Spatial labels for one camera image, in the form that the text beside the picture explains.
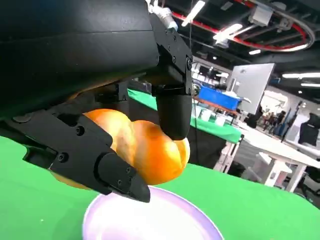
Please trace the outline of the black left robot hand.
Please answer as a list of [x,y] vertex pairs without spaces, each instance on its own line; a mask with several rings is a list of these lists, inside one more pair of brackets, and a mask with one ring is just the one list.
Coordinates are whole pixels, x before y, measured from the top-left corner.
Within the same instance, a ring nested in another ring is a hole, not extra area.
[[189,132],[192,52],[154,0],[3,0],[0,134],[24,160],[101,194],[148,203],[147,183],[85,116],[125,101],[128,80],[152,86],[160,128]]

